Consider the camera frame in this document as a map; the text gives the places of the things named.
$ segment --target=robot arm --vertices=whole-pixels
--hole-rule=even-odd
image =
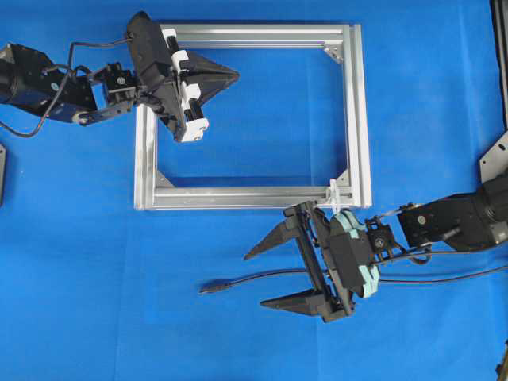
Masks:
[[[202,105],[237,81],[239,74],[180,49],[175,31],[164,40],[159,24],[145,12],[131,19],[125,35],[124,40],[111,44],[73,43],[68,65],[55,65],[43,52],[8,44],[0,51],[0,102],[43,119],[80,125],[126,114],[143,103],[153,109],[176,141],[201,139],[209,125]],[[135,73],[122,69],[120,63],[109,63],[96,72],[84,66],[71,68],[75,46],[118,44],[129,45]],[[100,110],[91,88],[97,84],[102,84],[106,99],[106,107]],[[22,137],[34,134],[17,133]]]
[[[304,202],[284,210],[284,222],[245,259],[295,239],[313,288],[261,305],[320,315],[329,322],[354,314],[355,294],[368,298],[377,291],[380,264],[404,259],[426,264],[432,255],[432,244],[438,241],[460,252],[486,250],[506,241],[507,200],[508,174],[503,173],[485,182],[475,193],[454,194],[421,206],[402,206],[397,212],[398,220],[410,248],[395,241],[390,226],[384,225],[380,216],[361,225],[350,210],[342,210],[328,220],[316,202]],[[325,271],[314,247],[321,249]]]

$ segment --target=white clip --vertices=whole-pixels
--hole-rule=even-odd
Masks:
[[[328,202],[332,206],[333,215],[341,211],[341,190],[335,179],[330,179]]]

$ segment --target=white plastic part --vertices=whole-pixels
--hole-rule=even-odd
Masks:
[[[199,99],[201,97],[201,90],[199,89],[199,85],[197,83],[192,83],[191,85],[187,85],[185,82],[182,82],[182,110],[190,109],[189,101],[191,99]]]
[[[164,31],[164,39],[173,36],[176,38],[176,29],[175,28],[168,28]]]
[[[206,129],[208,129],[208,125],[208,119],[205,117],[202,117],[201,119],[195,119],[193,121],[188,121],[185,124],[187,130],[182,136],[182,142],[201,140],[203,138],[203,133]]]
[[[171,56],[171,61],[173,63],[173,67],[175,68],[176,72],[180,74],[182,72],[182,69],[180,68],[180,62],[187,61],[189,59],[189,56],[187,55],[187,51],[185,50],[178,50],[177,52],[174,52]]]
[[[341,211],[341,190],[335,179],[330,179],[328,202],[332,207],[333,215],[337,215]]]

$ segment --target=black cable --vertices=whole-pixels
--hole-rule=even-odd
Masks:
[[[395,284],[437,284],[437,283],[450,283],[455,282],[457,280],[465,280],[465,279],[473,279],[477,278],[479,276],[494,274],[496,272],[508,270],[508,265],[505,266],[499,266],[495,268],[491,268],[490,270],[480,271],[480,272],[473,272],[472,274],[466,274],[461,276],[455,276],[453,278],[447,278],[447,279],[431,279],[431,280],[406,280],[406,279],[381,279],[380,282],[382,283],[395,283]]]
[[[56,92],[55,97],[53,98],[51,103],[49,103],[49,106],[46,109],[46,111],[44,112],[44,114],[42,115],[42,117],[40,117],[37,127],[30,133],[20,133],[19,131],[16,131],[15,129],[11,129],[8,125],[6,125],[5,123],[3,123],[1,121],[0,121],[0,126],[3,127],[4,129],[6,129],[7,131],[9,131],[10,133],[16,135],[17,137],[25,137],[26,138],[26,137],[33,137],[33,136],[37,135],[37,133],[42,128],[42,125],[46,121],[46,118],[53,110],[53,107],[55,106],[55,104],[58,102],[58,99],[59,99],[60,95],[62,94],[62,92],[64,91],[65,85],[67,84],[69,77],[75,75],[75,73],[78,70],[84,71],[87,74],[91,73],[90,69],[88,69],[88,67],[85,67],[83,65],[79,65],[74,70],[71,69],[72,68],[72,57],[74,55],[74,47],[75,46],[86,46],[88,48],[112,48],[114,46],[118,46],[120,44],[125,44],[127,42],[130,42],[131,40],[132,39],[130,39],[130,38],[124,38],[122,40],[116,40],[114,42],[108,42],[105,44],[92,44],[92,43],[88,43],[88,42],[72,42],[71,47],[69,49],[69,57],[67,59],[67,65],[58,63],[58,64],[55,64],[51,67],[47,67],[43,70],[43,73],[47,73],[49,71],[53,71],[58,68],[64,68],[67,70],[67,72],[65,73],[65,76],[63,77],[62,82],[60,83],[60,87],[59,87],[58,91]]]
[[[447,278],[447,279],[431,279],[431,280],[407,280],[407,279],[380,279],[379,281],[381,283],[393,283],[393,284],[417,284],[417,285],[423,285],[423,284],[439,284],[439,283],[450,283],[455,282],[459,280],[465,280],[465,279],[473,279],[480,276],[485,276],[489,274],[494,274],[495,272],[500,272],[508,270],[508,265],[495,267],[489,270],[480,271],[480,272],[473,272],[471,274],[466,275],[460,275],[453,278]],[[265,271],[258,274],[252,274],[252,275],[246,275],[241,278],[237,279],[218,279],[212,282],[209,282],[205,284],[201,290],[199,290],[199,294],[210,294],[218,291],[227,290],[228,288],[234,287],[241,283],[250,282],[251,280],[256,279],[263,279],[271,276],[277,276],[277,275],[291,275],[291,274],[302,274],[307,273],[307,270],[305,268],[290,268],[290,269],[282,269],[282,270],[272,270],[272,271]]]
[[[425,252],[413,252],[402,254],[400,256],[394,256],[393,258],[386,258],[385,260],[378,260],[373,262],[372,264],[389,264],[391,262],[396,262],[397,260],[410,260],[415,256],[433,256],[433,255],[453,255],[453,254],[474,254],[475,252],[482,251],[470,251],[470,252],[433,252],[433,251],[425,251]]]

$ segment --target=metal bracket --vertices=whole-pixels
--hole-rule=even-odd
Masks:
[[[7,158],[7,150],[3,145],[0,144],[0,206],[2,206],[3,200],[3,181],[4,174],[6,172],[6,158]]]
[[[479,160],[482,183],[492,180],[508,169],[508,132],[495,142]]]

